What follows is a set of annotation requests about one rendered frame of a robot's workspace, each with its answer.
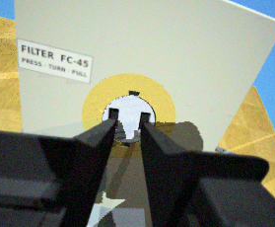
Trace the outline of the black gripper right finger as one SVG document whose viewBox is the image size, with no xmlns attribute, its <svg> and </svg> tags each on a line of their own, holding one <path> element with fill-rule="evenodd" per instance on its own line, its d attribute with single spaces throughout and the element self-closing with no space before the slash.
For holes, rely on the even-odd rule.
<svg viewBox="0 0 275 227">
<path fill-rule="evenodd" d="M 173 227 L 198 176 L 258 179 L 270 163 L 257 156 L 188 151 L 147 120 L 140 144 L 153 227 Z"/>
</svg>

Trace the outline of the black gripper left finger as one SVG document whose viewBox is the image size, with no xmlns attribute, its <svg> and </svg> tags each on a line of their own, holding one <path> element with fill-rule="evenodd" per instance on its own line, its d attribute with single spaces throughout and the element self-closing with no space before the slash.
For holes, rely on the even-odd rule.
<svg viewBox="0 0 275 227">
<path fill-rule="evenodd" d="M 112 116 L 72 138 L 0 130 L 0 173 L 63 179 L 70 227 L 87 227 L 115 128 Z"/>
</svg>

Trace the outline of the grey flat bar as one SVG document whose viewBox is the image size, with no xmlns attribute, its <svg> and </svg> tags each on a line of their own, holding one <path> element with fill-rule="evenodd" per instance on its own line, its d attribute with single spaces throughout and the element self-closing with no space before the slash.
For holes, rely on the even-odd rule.
<svg viewBox="0 0 275 227">
<path fill-rule="evenodd" d="M 215 150 L 215 151 L 220 151 L 220 152 L 223 152 L 223 153 L 232 153 L 232 154 L 237 154 L 237 153 L 232 152 L 232 151 L 230 151 L 230 150 L 228 150 L 228 149 L 226 149 L 226 148 L 220 148 L 220 147 L 218 147 L 218 146 L 217 146 L 217 148 L 216 148 L 216 150 Z"/>
</svg>

